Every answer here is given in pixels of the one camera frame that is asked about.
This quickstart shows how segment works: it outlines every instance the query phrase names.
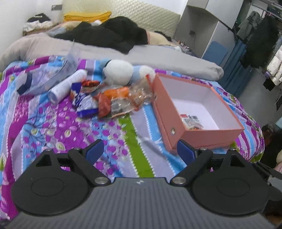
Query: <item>green stripe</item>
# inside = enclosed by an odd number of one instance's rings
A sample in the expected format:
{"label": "green stripe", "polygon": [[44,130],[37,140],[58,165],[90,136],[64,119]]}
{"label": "green stripe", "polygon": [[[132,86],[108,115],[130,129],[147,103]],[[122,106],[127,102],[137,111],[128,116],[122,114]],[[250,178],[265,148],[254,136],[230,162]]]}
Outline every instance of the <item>green stripe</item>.
{"label": "green stripe", "polygon": [[263,152],[257,156],[254,156],[252,159],[251,159],[251,162],[255,163],[255,162],[258,162],[261,160],[261,158],[263,157]]}
{"label": "green stripe", "polygon": [[126,115],[124,118],[120,118],[119,123],[122,125],[122,130],[126,132],[125,142],[129,147],[129,151],[139,177],[154,177],[153,171],[143,154],[140,145],[138,144],[136,139],[137,135],[129,115]]}

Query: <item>stuffed toy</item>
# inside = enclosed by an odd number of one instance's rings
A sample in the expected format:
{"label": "stuffed toy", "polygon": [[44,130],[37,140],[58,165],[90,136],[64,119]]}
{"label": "stuffed toy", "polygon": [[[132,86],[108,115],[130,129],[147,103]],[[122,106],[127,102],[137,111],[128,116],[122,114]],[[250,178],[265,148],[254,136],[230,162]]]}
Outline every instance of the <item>stuffed toy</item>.
{"label": "stuffed toy", "polygon": [[131,85],[146,75],[149,75],[150,81],[153,82],[156,75],[154,69],[149,66],[133,66],[124,60],[104,59],[100,62],[100,68],[103,70],[104,82],[108,85]]}

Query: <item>gray blanket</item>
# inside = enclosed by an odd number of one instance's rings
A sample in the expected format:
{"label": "gray blanket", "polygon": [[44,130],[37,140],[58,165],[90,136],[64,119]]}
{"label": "gray blanket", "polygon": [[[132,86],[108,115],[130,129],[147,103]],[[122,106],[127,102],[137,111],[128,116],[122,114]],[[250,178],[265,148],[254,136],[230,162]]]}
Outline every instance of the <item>gray blanket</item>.
{"label": "gray blanket", "polygon": [[[71,41],[51,38],[45,33],[22,37],[11,44],[0,58],[0,72],[16,60],[30,61],[50,55],[65,56],[71,46]],[[217,81],[223,76],[223,69],[212,62],[162,46],[136,45],[127,55],[110,48],[79,43],[75,43],[75,47],[80,50],[80,57],[85,59],[126,60],[133,65],[148,65],[152,68],[175,71],[183,75],[212,81]]]}

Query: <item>candy wrapper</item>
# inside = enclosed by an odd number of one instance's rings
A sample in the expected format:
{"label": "candy wrapper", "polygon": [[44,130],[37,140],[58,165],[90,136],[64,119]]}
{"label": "candy wrapper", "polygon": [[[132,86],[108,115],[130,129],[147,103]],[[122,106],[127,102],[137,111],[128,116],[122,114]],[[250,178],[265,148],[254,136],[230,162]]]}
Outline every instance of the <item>candy wrapper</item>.
{"label": "candy wrapper", "polygon": [[98,114],[99,118],[114,118],[133,110],[139,110],[153,98],[149,79],[143,78],[130,87],[107,86],[104,83],[84,81],[73,83],[71,89],[72,105],[79,117]]}
{"label": "candy wrapper", "polygon": [[79,117],[88,117],[98,114],[98,102],[86,93],[81,92],[82,83],[73,83],[70,97],[72,105]]}
{"label": "candy wrapper", "polygon": [[181,114],[182,122],[185,124],[187,129],[189,130],[203,130],[203,126],[201,125],[197,116]]}
{"label": "candy wrapper", "polygon": [[86,80],[82,82],[81,92],[90,94],[94,92],[98,86],[100,85],[100,81],[97,80]]}
{"label": "candy wrapper", "polygon": [[98,118],[107,116],[111,112],[111,101],[103,93],[99,93],[94,98],[98,101]]}
{"label": "candy wrapper", "polygon": [[124,115],[133,110],[137,111],[143,104],[148,104],[153,98],[149,79],[142,78],[130,87],[108,89],[104,94],[111,99],[112,118]]}

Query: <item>white jacket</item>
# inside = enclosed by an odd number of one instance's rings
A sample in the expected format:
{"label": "white jacket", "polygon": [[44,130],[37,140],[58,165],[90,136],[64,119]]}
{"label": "white jacket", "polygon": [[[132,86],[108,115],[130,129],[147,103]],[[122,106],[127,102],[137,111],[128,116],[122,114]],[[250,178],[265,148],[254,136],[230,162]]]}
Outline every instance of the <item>white jacket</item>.
{"label": "white jacket", "polygon": [[267,66],[267,71],[271,74],[272,82],[278,86],[282,82],[282,46]]}

